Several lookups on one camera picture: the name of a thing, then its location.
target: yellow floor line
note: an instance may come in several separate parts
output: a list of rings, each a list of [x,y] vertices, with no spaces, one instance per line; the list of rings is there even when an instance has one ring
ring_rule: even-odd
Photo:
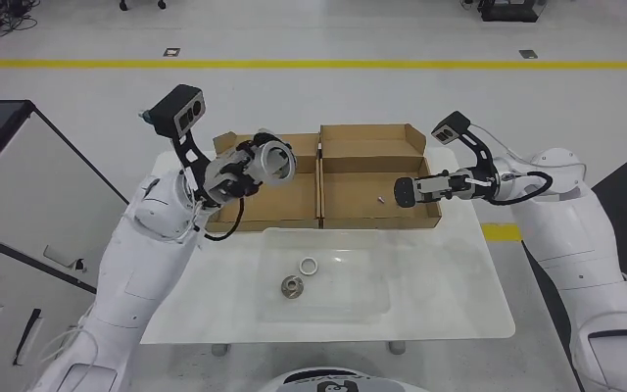
[[[522,241],[522,235],[518,226],[513,223],[481,223],[483,235],[486,241],[490,242],[506,242],[506,241]]]
[[[627,61],[472,60],[36,60],[0,59],[0,68],[41,69],[406,69],[627,70]]]

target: black cable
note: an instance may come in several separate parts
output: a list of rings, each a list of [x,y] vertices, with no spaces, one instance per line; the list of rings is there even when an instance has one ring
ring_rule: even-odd
[[[464,10],[466,11],[470,11],[470,9],[472,8],[472,3],[470,3],[470,5],[468,7],[463,5],[463,1],[464,0],[459,0],[459,4],[461,5],[462,8],[464,8]]]
[[[220,237],[213,237],[209,233],[205,233],[205,238],[212,241],[222,241],[226,238],[230,237],[232,233],[237,230],[237,226],[239,226],[239,222],[242,220],[242,216],[244,215],[244,198],[239,199],[239,213],[237,213],[237,218],[235,219],[235,223],[233,226],[226,232],[226,234],[221,235]]]
[[[527,175],[534,175],[540,178],[543,178],[545,180],[545,184],[542,185],[540,188],[534,190],[531,193],[527,193],[524,196],[521,196],[517,199],[512,199],[512,200],[494,200],[494,199],[490,199],[488,200],[488,203],[492,204],[493,206],[510,206],[512,204],[516,204],[516,203],[522,203],[524,201],[527,201],[529,199],[531,199],[532,197],[536,197],[544,192],[546,192],[547,190],[549,190],[549,188],[551,188],[551,185],[553,185],[553,178],[546,174],[543,171],[530,171],[527,173]]]
[[[29,12],[39,3],[39,0],[23,0],[22,2],[0,0],[0,37],[12,31],[28,30],[35,27],[37,20]]]

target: metal bearing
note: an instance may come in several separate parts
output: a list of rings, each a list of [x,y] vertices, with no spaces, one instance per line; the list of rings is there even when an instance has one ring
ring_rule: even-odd
[[[298,298],[303,290],[305,290],[303,279],[296,275],[287,276],[281,283],[281,293],[290,300]]]

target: clear plastic container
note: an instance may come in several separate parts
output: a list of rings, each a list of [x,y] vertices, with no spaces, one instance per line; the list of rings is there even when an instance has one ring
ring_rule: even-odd
[[[389,311],[381,235],[377,230],[265,230],[257,271],[258,318],[368,322]],[[304,258],[317,261],[315,274],[300,273]],[[295,299],[281,292],[281,283],[289,275],[304,282],[303,293]]]

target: open cardboard box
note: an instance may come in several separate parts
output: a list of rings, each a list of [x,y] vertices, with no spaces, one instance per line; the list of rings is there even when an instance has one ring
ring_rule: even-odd
[[[292,181],[280,186],[264,185],[254,196],[246,198],[244,215],[239,231],[263,231],[268,227],[318,228],[319,192],[317,133],[278,135],[290,143],[297,159],[296,174]],[[236,135],[228,132],[214,139],[216,154],[236,146],[253,135]],[[231,203],[214,214],[207,223],[209,232],[226,232],[234,224],[239,203]]]
[[[320,140],[324,228],[432,228],[438,223],[437,203],[403,209],[394,200],[397,178],[430,175],[423,156],[426,138],[411,125],[323,125]]]

